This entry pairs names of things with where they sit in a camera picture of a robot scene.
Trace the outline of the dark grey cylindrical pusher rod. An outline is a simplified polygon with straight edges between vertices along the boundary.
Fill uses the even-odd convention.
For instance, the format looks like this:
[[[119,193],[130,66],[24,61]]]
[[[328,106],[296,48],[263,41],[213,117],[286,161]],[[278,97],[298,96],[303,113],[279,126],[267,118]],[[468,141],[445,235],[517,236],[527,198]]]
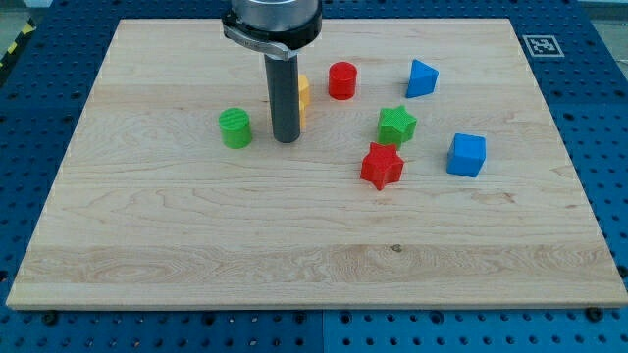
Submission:
[[[297,57],[264,56],[272,131],[275,139],[292,143],[300,136]]]

